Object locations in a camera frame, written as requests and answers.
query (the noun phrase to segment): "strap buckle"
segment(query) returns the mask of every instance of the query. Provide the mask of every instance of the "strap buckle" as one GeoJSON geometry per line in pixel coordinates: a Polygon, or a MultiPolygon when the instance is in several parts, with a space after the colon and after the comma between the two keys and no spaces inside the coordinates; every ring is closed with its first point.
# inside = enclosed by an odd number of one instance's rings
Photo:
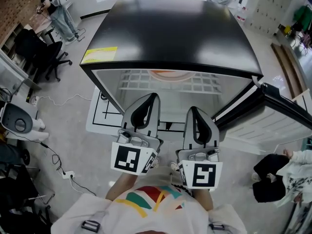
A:
{"type": "Polygon", "coordinates": [[[81,227],[85,230],[98,233],[101,224],[93,220],[86,220],[82,223],[81,227]]]}
{"type": "Polygon", "coordinates": [[[219,230],[219,231],[225,230],[224,225],[222,224],[209,224],[209,226],[212,230],[219,230]]]}

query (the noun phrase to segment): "forearm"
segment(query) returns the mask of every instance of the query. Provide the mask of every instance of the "forearm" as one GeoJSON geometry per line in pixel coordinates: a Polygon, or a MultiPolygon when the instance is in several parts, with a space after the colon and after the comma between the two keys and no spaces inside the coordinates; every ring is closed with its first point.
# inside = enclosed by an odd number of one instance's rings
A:
{"type": "Polygon", "coordinates": [[[304,150],[299,152],[293,152],[292,156],[289,157],[293,162],[312,164],[312,151],[304,150]]]}
{"type": "Polygon", "coordinates": [[[118,196],[132,188],[136,180],[137,175],[123,173],[111,189],[109,189],[105,198],[114,201],[118,196]]]}
{"type": "Polygon", "coordinates": [[[42,11],[45,11],[45,10],[47,10],[49,8],[49,6],[47,6],[46,4],[43,6],[43,7],[41,7],[41,10],[42,11]]]}
{"type": "Polygon", "coordinates": [[[200,205],[206,210],[210,211],[214,208],[214,203],[211,198],[209,190],[205,189],[194,189],[194,198],[200,203],[200,205]]]}

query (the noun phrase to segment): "refrigerator door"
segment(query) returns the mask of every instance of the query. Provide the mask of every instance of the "refrigerator door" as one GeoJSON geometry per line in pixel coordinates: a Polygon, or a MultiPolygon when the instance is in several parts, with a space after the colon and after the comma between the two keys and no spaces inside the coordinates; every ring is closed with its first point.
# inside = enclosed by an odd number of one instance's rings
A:
{"type": "Polygon", "coordinates": [[[215,122],[220,146],[255,154],[273,153],[279,144],[312,134],[311,96],[291,101],[263,83],[238,106],[215,122]]]}

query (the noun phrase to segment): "colorful stripe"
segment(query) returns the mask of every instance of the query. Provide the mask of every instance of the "colorful stripe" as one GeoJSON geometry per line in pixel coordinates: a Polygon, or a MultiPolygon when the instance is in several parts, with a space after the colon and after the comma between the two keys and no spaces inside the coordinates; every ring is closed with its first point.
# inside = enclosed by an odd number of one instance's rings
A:
{"type": "Polygon", "coordinates": [[[164,196],[164,193],[161,192],[161,193],[159,194],[159,196],[158,196],[156,205],[154,206],[154,209],[153,209],[154,212],[157,212],[157,209],[158,209],[158,207],[159,207],[159,205],[160,205],[160,202],[161,202],[163,196],[164,196]]]}
{"type": "Polygon", "coordinates": [[[159,188],[163,191],[167,191],[169,194],[172,194],[172,196],[174,197],[174,199],[180,197],[182,195],[182,193],[174,191],[173,189],[171,189],[169,186],[159,186],[159,188]]]}
{"type": "Polygon", "coordinates": [[[115,199],[114,202],[131,206],[131,207],[136,209],[136,211],[141,215],[142,218],[147,217],[146,212],[141,207],[139,207],[137,204],[135,204],[134,202],[128,201],[126,199],[119,199],[119,198],[115,199]]]}
{"type": "Polygon", "coordinates": [[[161,190],[157,189],[154,186],[143,186],[141,188],[136,189],[136,191],[145,192],[155,203],[159,197],[161,190]]]}
{"type": "Polygon", "coordinates": [[[144,198],[142,198],[140,195],[136,193],[128,193],[126,200],[134,202],[138,206],[145,208],[145,209],[151,209],[152,207],[149,205],[148,202],[144,198]]]}

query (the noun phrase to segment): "jeans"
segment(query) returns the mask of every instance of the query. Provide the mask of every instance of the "jeans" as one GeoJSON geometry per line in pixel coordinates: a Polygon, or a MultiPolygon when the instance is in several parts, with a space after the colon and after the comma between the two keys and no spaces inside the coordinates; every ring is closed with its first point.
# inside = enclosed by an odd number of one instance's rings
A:
{"type": "Polygon", "coordinates": [[[75,39],[74,33],[76,32],[73,23],[67,16],[67,10],[62,6],[58,6],[55,12],[50,15],[52,24],[63,35],[67,41],[75,39]]]}

